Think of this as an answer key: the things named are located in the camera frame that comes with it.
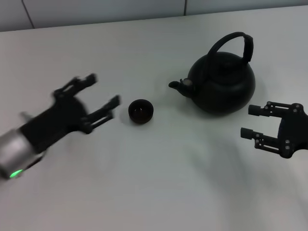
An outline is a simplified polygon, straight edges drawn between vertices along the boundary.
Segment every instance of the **white table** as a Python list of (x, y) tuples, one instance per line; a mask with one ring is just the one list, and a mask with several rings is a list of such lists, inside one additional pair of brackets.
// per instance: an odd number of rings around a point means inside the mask
[[(167, 85), (223, 36), (254, 38), (251, 104), (308, 107), (308, 6), (0, 33), (0, 131), (51, 104), (74, 76), (90, 111), (120, 94), (116, 118), (70, 134), (18, 179), (0, 185), (1, 231), (306, 231), (308, 152), (254, 149), (240, 128), (276, 136), (280, 120), (247, 107), (212, 117)], [(242, 55), (243, 39), (223, 50)], [(135, 99), (154, 105), (130, 123)]]

